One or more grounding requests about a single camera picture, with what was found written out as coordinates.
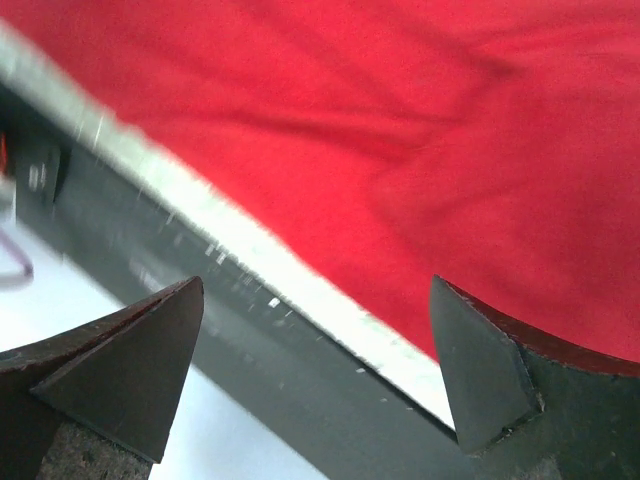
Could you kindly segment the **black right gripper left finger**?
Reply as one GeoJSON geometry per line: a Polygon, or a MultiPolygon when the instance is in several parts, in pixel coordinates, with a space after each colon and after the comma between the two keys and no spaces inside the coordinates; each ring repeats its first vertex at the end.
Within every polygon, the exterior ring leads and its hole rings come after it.
{"type": "Polygon", "coordinates": [[[4,479],[146,479],[203,318],[198,277],[1,354],[4,479]]]}

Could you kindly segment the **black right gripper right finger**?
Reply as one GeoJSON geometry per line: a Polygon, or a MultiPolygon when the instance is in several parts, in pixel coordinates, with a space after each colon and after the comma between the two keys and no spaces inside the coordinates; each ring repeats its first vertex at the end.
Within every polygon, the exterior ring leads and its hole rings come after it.
{"type": "Polygon", "coordinates": [[[636,479],[639,365],[510,317],[436,276],[430,319],[479,479],[636,479]]]}

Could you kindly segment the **bright red t shirt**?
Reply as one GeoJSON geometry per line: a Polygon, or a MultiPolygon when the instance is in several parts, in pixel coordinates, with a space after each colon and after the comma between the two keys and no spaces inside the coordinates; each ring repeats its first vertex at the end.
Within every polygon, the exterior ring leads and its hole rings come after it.
{"type": "Polygon", "coordinates": [[[635,1],[5,1],[3,18],[428,353],[433,275],[639,357],[635,1]]]}

